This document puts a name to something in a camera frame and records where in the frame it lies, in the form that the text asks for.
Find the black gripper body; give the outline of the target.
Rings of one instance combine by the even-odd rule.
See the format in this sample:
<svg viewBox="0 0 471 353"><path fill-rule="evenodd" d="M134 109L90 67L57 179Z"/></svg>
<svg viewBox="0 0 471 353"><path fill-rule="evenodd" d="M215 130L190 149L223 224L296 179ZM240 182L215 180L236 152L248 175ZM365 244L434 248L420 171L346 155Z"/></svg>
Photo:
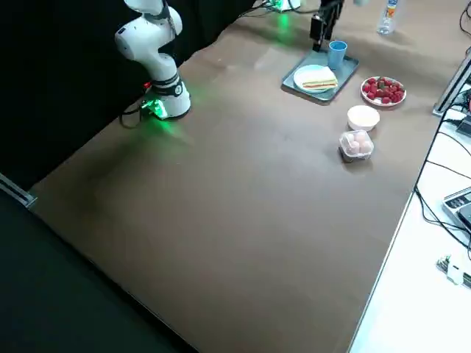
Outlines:
<svg viewBox="0 0 471 353"><path fill-rule="evenodd" d="M344 0L321 0L319 14L322 18L338 18L343 5Z"/></svg>

